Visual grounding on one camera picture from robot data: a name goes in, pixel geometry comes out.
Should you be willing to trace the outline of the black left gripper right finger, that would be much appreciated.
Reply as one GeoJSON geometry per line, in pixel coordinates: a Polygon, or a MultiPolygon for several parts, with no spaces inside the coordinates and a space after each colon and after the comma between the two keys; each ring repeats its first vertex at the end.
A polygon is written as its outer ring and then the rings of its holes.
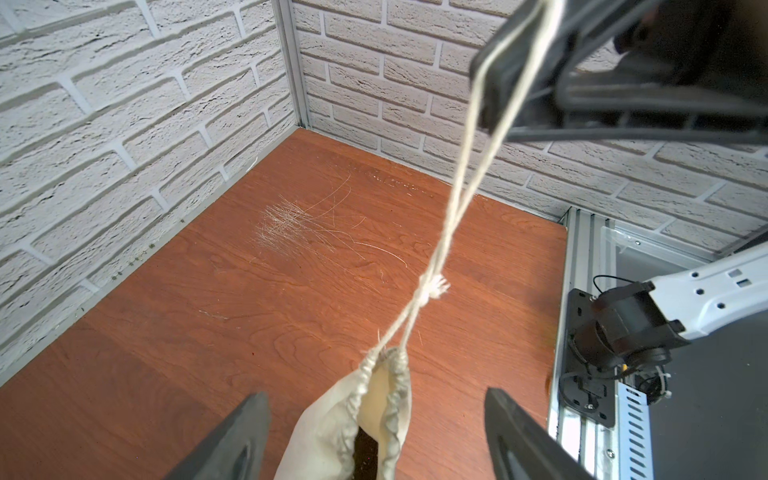
{"type": "Polygon", "coordinates": [[[504,390],[487,389],[484,424],[496,479],[593,479],[504,390]]]}

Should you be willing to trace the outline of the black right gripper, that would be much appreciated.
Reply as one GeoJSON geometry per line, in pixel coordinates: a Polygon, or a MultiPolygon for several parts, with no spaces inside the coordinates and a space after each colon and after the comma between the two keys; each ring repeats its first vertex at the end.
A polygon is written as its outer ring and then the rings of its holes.
{"type": "Polygon", "coordinates": [[[526,1],[469,67],[469,124],[511,141],[767,140],[764,2],[526,1]]]}

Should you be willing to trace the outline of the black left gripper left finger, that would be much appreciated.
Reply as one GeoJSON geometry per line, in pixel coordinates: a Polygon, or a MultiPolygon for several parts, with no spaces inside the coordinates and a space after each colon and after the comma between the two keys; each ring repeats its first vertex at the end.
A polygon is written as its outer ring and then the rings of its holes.
{"type": "Polygon", "coordinates": [[[270,420],[267,393],[247,396],[165,479],[258,479],[270,420]]]}

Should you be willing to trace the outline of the cream cloth soil bag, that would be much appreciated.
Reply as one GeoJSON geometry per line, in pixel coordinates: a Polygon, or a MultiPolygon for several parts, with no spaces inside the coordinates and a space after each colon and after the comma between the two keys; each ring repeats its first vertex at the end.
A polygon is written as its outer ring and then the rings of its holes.
{"type": "Polygon", "coordinates": [[[376,477],[394,479],[412,414],[408,356],[371,352],[301,414],[277,479],[350,479],[358,433],[376,442],[376,477]]]}

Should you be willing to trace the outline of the cream bag drawstring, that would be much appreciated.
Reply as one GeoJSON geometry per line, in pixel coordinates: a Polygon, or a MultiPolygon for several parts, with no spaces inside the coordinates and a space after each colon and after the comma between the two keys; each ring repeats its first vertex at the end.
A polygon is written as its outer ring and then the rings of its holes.
{"type": "Polygon", "coordinates": [[[482,59],[475,72],[468,111],[464,125],[464,133],[457,159],[456,171],[446,207],[443,229],[425,272],[421,275],[419,285],[411,300],[392,323],[384,336],[370,351],[372,356],[378,353],[393,339],[399,330],[404,333],[400,339],[400,348],[404,349],[409,341],[419,311],[430,300],[439,298],[448,288],[449,283],[443,276],[443,268],[449,254],[454,234],[461,223],[475,193],[484,179],[490,165],[496,157],[508,130],[519,115],[524,102],[543,66],[549,49],[561,26],[566,9],[564,1],[536,1],[528,16],[514,29],[501,36],[501,39],[491,47],[490,52],[482,59]],[[496,125],[490,140],[482,151],[482,157],[474,170],[471,179],[465,178],[469,164],[474,135],[478,124],[480,109],[486,90],[486,80],[492,64],[498,60],[507,49],[517,43],[525,31],[532,32],[532,39],[524,44],[527,49],[525,62],[512,89],[510,99],[496,125]]]}

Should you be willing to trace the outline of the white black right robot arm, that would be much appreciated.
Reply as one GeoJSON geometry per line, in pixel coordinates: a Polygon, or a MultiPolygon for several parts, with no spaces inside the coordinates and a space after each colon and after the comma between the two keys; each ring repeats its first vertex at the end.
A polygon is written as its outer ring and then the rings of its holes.
{"type": "MultiPolygon", "coordinates": [[[[526,1],[469,72],[495,143],[767,140],[763,1],[526,1]]],[[[583,363],[638,367],[766,307],[753,246],[602,293],[569,340],[583,363]]]]}

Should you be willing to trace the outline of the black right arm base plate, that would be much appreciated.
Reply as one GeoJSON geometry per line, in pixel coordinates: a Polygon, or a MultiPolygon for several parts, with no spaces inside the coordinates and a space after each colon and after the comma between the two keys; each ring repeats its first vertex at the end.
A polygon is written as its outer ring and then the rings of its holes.
{"type": "Polygon", "coordinates": [[[616,424],[616,369],[613,353],[601,340],[587,292],[574,288],[568,293],[565,320],[559,399],[580,415],[612,428],[616,424]]]}

